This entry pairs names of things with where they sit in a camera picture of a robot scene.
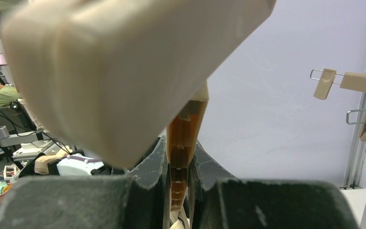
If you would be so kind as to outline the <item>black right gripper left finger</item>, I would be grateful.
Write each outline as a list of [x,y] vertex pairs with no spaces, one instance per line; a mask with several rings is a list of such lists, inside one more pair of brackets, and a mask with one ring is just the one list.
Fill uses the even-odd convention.
[[0,204],[0,229],[166,229],[165,137],[125,175],[25,177]]

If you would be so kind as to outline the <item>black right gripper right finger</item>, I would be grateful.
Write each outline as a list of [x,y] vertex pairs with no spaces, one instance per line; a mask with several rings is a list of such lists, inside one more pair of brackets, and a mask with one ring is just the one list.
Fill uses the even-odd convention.
[[356,229],[340,189],[318,180],[237,178],[197,143],[194,229]]

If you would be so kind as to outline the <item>beige hanger of black underwear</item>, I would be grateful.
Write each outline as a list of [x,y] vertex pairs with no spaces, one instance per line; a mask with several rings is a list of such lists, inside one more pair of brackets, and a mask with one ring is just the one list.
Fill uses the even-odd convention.
[[37,0],[0,21],[15,85],[56,137],[132,167],[166,131],[171,211],[183,205],[207,78],[274,0]]

